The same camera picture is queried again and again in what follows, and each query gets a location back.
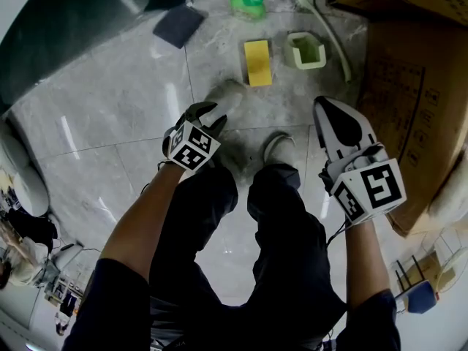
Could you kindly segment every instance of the gray tile floor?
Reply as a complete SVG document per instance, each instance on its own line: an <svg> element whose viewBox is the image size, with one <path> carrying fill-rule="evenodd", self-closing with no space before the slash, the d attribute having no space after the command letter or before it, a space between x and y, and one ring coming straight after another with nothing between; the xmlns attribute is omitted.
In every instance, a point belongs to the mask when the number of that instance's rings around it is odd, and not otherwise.
<svg viewBox="0 0 468 351"><path fill-rule="evenodd" d="M312 101L325 94L356 102L366 56L366 21L317 0L354 69L355 82L346 86L336 51L317 19L297 12L290 0L265 3L268 17L246 23L230 15L228 0L195 0L194 6L209 17L181 50L151 33L161 18L152 17L67 65L13 106L9 118L37 160L67 237L86 248L103 247L116 221L156 173L164 131L223 80L245 80L242 44L254 39L269 41L273 85L250 88L223 133L225 145L244 147L239 152L245 168L237 177L240 199L197 261L224 303L246 301L259 253L246 196L261 168L259 148L275 129L296 140L307 209L322 220L329 235L341 225L344 215L317 177L325 154L313 126ZM284 65L282 43L291 31L310 31L325 43L324 69L302 72ZM384 219L377 220L377 229L388 265L418 250L423 238L403 240ZM344 238L337 238L329 251L333 286L344 298ZM82 253L78 267L90 272L97 255Z"/></svg>

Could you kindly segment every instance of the green container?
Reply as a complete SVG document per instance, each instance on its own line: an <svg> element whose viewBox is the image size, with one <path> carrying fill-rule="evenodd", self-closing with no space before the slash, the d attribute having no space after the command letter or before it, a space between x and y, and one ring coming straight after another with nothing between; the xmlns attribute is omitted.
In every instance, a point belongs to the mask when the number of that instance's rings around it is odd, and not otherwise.
<svg viewBox="0 0 468 351"><path fill-rule="evenodd" d="M265 17L263 0L230 0L234 16L242 20L261 20Z"/></svg>

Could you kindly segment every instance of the sleeve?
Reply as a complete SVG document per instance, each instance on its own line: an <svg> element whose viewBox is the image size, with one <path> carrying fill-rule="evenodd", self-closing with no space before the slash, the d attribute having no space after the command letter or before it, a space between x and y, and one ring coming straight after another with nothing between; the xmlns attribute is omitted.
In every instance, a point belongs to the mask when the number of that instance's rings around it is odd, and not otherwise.
<svg viewBox="0 0 468 351"><path fill-rule="evenodd" d="M124 264L98 260L88 296L62 350L148 350L149 286Z"/></svg>
<svg viewBox="0 0 468 351"><path fill-rule="evenodd" d="M336 350L400 351L400 335L395 325L396 302L390 290L362 303L336 339Z"/></svg>

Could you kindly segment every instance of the yellow sponge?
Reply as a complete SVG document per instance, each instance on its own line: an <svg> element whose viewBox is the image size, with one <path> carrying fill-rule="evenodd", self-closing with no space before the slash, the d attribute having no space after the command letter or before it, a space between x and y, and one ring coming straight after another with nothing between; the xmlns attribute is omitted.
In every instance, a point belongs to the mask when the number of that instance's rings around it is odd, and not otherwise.
<svg viewBox="0 0 468 351"><path fill-rule="evenodd" d="M247 72L249 73L250 86L271 85L270 56L268 54L268 42L258 40L244 43L246 51Z"/></svg>

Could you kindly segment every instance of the chair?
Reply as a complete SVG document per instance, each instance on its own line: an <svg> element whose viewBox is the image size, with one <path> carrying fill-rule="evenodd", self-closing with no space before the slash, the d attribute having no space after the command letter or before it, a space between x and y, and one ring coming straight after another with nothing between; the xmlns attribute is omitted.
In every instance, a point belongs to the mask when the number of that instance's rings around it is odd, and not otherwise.
<svg viewBox="0 0 468 351"><path fill-rule="evenodd" d="M398 267L400 267L401 271L403 272L403 277L407 283L408 288L404 289L403 282L401 281L401 277L398 271L395 271L396 277L398 278L400 288L402 292L395 297L395 299L399 298L407 298L408 305L407 311L409 313L425 313L429 309L437 303L437 294L434 292L431 283L424 278L424 274L418 264L418 261L412 256L413 261L415 262L416 268L418 269L419 274L421 275L421 280L412 284L410 282L410 278L407 275L407 272L401 266L401 263L397 260L396 263Z"/></svg>

